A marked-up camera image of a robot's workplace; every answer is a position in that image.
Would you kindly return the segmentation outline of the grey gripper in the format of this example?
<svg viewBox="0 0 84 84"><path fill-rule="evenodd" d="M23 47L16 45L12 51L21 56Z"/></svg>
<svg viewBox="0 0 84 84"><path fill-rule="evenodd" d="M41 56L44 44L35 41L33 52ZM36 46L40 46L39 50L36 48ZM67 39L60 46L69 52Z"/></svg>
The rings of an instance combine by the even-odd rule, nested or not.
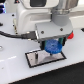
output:
<svg viewBox="0 0 84 84"><path fill-rule="evenodd" d="M35 25L35 33L38 41L42 42L42 50L45 50L46 43L48 39L57 39L62 46L65 45L66 36L70 35L73 31L73 26L71 21L68 21L68 24L65 26L58 26L54 22L43 22L37 23Z"/></svg>

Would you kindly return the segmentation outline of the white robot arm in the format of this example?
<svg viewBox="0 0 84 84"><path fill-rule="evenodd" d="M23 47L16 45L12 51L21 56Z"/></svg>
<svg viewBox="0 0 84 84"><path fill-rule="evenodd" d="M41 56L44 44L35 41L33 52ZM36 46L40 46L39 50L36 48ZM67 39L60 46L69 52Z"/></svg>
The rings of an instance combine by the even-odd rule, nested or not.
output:
<svg viewBox="0 0 84 84"><path fill-rule="evenodd" d="M17 34L29 33L28 39L44 49L47 40L66 38L73 32L69 13L76 6L73 0L20 0L14 19Z"/></svg>

